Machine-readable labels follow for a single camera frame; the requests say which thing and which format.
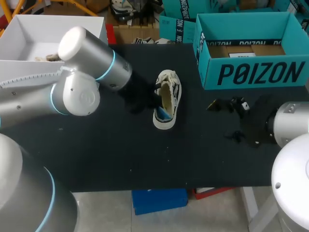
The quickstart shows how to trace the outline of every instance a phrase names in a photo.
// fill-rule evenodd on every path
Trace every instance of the teal shoe box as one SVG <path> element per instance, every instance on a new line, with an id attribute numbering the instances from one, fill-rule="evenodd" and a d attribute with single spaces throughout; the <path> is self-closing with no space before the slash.
<path id="1" fill-rule="evenodd" d="M 295 17 L 297 18 L 298 22 L 301 25 L 301 28 L 306 32 L 309 33 L 309 15 L 308 16 L 304 16 L 301 13 L 297 13 L 295 14 Z"/>
<path id="2" fill-rule="evenodd" d="M 271 7 L 266 8 L 256 8 L 256 9 L 250 9 L 250 10 L 240 10 L 239 7 L 236 7 L 234 11 L 231 13 L 257 13 L 257 12 L 274 12 L 274 10 Z"/>
<path id="3" fill-rule="evenodd" d="M 283 54 L 210 55 L 235 46 Z M 199 14 L 193 48 L 204 89 L 304 86 L 309 77 L 309 38 L 289 12 Z"/>
<path id="4" fill-rule="evenodd" d="M 167 17 L 163 11 L 159 17 L 160 38 L 175 41 L 176 43 L 193 43 L 195 23 Z"/>
<path id="5" fill-rule="evenodd" d="M 228 12 L 237 6 L 236 0 L 220 5 L 218 0 L 163 0 L 166 16 L 177 19 L 196 19 L 197 14 Z"/>
<path id="6" fill-rule="evenodd" d="M 296 14 L 298 10 L 298 0 L 276 0 L 273 6 L 275 12 L 285 12 Z"/>

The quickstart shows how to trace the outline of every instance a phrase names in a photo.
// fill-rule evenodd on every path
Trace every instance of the white box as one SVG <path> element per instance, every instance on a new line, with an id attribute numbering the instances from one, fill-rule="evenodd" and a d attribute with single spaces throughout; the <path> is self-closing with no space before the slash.
<path id="1" fill-rule="evenodd" d="M 103 17 L 16 15 L 0 38 L 0 82 L 57 72 L 64 62 L 35 58 L 55 54 L 63 35 L 75 26 L 86 28 L 108 43 Z"/>

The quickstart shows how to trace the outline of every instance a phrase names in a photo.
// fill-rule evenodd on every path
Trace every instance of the shoe insole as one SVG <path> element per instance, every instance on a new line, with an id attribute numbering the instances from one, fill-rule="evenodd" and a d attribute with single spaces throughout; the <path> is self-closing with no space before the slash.
<path id="1" fill-rule="evenodd" d="M 162 98 L 163 108 L 167 111 L 170 116 L 173 116 L 173 108 L 172 108 L 172 98 L 169 90 L 169 85 L 167 83 L 163 83 L 160 89 L 160 95 Z"/>

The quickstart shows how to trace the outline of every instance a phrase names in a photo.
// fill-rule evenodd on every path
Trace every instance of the white table leg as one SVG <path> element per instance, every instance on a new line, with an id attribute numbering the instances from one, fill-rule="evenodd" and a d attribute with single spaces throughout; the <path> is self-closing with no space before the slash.
<path id="1" fill-rule="evenodd" d="M 248 222 L 250 223 L 252 218 L 254 218 L 254 216 L 258 212 L 253 189 L 252 187 L 242 187 L 240 188 L 240 193 L 242 196 L 243 203 L 245 205 L 247 219 L 248 219 Z"/>
<path id="2" fill-rule="evenodd" d="M 249 232 L 262 232 L 278 213 L 276 199 L 273 193 L 267 198 L 258 213 L 249 223 Z"/>

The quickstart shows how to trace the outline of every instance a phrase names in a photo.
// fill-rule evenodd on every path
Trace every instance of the black table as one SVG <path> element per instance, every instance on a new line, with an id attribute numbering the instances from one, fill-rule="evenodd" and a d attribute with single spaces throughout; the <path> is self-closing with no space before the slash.
<path id="1" fill-rule="evenodd" d="M 255 149 L 225 139 L 239 129 L 239 117 L 206 108 L 216 98 L 233 96 L 253 104 L 267 93 L 308 101 L 304 87 L 205 91 L 191 44 L 113 48 L 149 81 L 164 69 L 177 72 L 183 95 L 171 130 L 153 125 L 152 110 L 131 115 L 119 96 L 103 90 L 90 116 L 47 116 L 2 132 L 72 191 L 270 185 L 279 146 Z"/>

